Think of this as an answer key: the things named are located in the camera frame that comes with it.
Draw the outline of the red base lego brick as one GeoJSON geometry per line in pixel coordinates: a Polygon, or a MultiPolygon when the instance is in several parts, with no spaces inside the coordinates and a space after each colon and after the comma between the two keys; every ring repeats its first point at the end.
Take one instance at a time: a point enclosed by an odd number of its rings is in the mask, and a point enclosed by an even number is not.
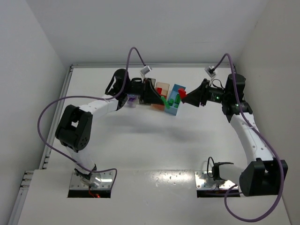
{"type": "Polygon", "coordinates": [[[158,92],[159,95],[163,95],[165,98],[167,98],[167,95],[168,95],[167,89],[158,87],[158,88],[156,88],[156,91],[158,92]]]}

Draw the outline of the thin green lego plate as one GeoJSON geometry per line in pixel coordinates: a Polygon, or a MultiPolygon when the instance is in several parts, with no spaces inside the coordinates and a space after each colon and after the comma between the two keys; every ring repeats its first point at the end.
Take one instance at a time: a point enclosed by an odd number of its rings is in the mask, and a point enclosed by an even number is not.
{"type": "Polygon", "coordinates": [[[163,95],[161,96],[161,100],[163,101],[163,103],[164,103],[164,105],[165,105],[165,108],[169,109],[170,106],[169,106],[169,104],[168,104],[166,98],[165,98],[163,95]]]}

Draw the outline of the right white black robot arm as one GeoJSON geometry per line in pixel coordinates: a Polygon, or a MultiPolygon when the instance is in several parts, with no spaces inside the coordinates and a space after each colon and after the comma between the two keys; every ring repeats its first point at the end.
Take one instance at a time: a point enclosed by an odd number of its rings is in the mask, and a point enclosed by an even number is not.
{"type": "Polygon", "coordinates": [[[245,196],[279,195],[288,165],[276,160],[266,142],[256,133],[253,111],[243,97],[246,79],[236,74],[229,75],[224,88],[211,87],[208,79],[190,93],[183,89],[179,95],[183,103],[196,107],[208,101],[220,103],[222,112],[235,130],[247,158],[247,167],[238,168],[232,162],[214,163],[211,171],[213,180],[230,180],[238,185],[245,196]]]}

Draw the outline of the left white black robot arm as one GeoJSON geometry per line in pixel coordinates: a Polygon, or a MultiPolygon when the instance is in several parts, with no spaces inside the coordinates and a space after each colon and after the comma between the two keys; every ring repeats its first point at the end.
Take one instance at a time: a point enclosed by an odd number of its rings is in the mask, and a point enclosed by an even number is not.
{"type": "Polygon", "coordinates": [[[75,161],[75,173],[82,182],[95,186],[100,175],[87,150],[92,122],[108,113],[121,109],[130,95],[137,96],[143,103],[163,105],[160,94],[155,90],[154,78],[129,78],[125,69],[114,72],[101,100],[86,105],[68,105],[60,119],[55,137],[66,147],[75,161]]]}

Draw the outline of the red round striped lego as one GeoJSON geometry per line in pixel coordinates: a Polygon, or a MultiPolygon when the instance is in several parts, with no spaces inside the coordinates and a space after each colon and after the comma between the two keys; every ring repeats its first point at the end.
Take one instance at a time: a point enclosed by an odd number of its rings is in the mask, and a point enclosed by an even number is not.
{"type": "Polygon", "coordinates": [[[181,99],[183,99],[187,96],[186,91],[185,91],[184,88],[179,88],[178,93],[179,93],[181,99]]]}

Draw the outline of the green square lego brick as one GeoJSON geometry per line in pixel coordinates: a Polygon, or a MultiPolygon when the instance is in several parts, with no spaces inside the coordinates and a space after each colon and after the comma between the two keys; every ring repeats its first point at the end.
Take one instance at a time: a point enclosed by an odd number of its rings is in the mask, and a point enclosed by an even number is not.
{"type": "Polygon", "coordinates": [[[168,105],[169,106],[172,106],[173,104],[174,104],[174,100],[173,99],[168,100],[168,105]]]}

